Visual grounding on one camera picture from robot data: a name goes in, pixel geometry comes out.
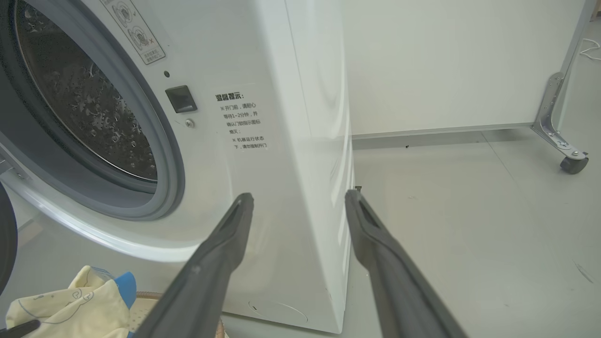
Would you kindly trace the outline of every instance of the front-loading washing machine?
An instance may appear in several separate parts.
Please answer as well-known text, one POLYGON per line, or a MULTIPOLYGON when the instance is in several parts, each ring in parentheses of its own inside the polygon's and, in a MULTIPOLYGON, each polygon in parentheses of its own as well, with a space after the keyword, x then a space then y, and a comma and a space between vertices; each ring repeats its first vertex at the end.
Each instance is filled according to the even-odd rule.
POLYGON ((339 1, 0 7, 0 180, 44 215, 20 228, 3 297, 86 264, 162 292, 251 192, 224 311, 341 331, 354 177, 339 1))

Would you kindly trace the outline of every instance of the metal frame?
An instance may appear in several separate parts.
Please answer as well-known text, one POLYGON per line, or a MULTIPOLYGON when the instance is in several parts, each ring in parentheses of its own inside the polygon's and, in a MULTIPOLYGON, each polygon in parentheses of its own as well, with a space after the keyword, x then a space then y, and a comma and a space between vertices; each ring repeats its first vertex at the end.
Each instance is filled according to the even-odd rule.
POLYGON ((554 126, 554 120, 556 123, 561 123, 562 111, 561 108, 564 106, 563 101, 565 99, 565 91, 561 91, 563 84, 567 82, 567 78, 572 70, 574 59, 578 56, 578 46, 584 34, 584 29, 590 21, 590 17, 596 7, 596 0, 586 0, 582 13, 576 25, 574 36, 570 42, 570 47, 566 53, 566 59, 561 67, 561 71, 553 74, 548 82, 543 95, 543 101, 538 109, 538 115, 532 126, 537 134, 539 134, 545 141, 553 145, 557 150, 563 153, 567 159, 573 161, 582 161, 587 158, 588 153, 578 150, 573 144, 566 141, 560 132, 556 130, 554 126))
POLYGON ((17 164, 17 162, 15 162, 14 159, 2 147, 0 147, 0 175, 11 169, 14 169, 15 173, 20 179, 24 180, 29 177, 17 164))
POLYGON ((560 95, 564 81, 565 76, 563 73, 555 73, 549 78, 548 86, 545 89, 543 101, 538 109, 538 115, 536 116, 532 130, 539 134, 545 141, 551 143, 566 157, 574 160, 582 160, 587 157, 587 153, 580 152, 575 146, 568 143, 553 127, 553 111, 557 106, 557 98, 560 95))

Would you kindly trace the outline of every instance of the white wall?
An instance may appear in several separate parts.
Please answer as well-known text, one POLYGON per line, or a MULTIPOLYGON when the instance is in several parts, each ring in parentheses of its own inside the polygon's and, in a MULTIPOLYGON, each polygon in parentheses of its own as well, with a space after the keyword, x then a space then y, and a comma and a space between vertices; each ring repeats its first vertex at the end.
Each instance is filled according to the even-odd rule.
POLYGON ((345 0, 354 135, 532 123, 585 0, 345 0))

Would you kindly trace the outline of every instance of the crevice tool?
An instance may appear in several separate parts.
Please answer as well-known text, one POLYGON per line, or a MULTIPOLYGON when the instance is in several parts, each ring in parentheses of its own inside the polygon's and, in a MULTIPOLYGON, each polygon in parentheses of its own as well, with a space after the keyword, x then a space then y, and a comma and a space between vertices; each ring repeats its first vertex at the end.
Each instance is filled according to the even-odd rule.
POLYGON ((466 338, 430 283, 357 190, 346 193, 355 256, 370 273, 386 338, 466 338))
POLYGON ((26 334, 32 333, 38 327, 40 327, 40 321, 34 319, 33 321, 25 322, 13 328, 1 329, 0 338, 21 338, 26 334))
POLYGON ((136 330, 134 338, 215 337, 230 275, 244 257, 253 208, 250 193, 236 198, 136 330))

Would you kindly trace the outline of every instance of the yellow cloth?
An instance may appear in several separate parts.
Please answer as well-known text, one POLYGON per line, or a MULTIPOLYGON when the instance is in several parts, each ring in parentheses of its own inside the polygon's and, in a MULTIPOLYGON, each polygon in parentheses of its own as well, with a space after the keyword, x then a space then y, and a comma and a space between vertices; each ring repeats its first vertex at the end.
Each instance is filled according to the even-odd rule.
POLYGON ((129 309, 112 276, 85 266, 67 289, 13 301, 7 328, 38 319, 28 338, 126 338, 129 309))

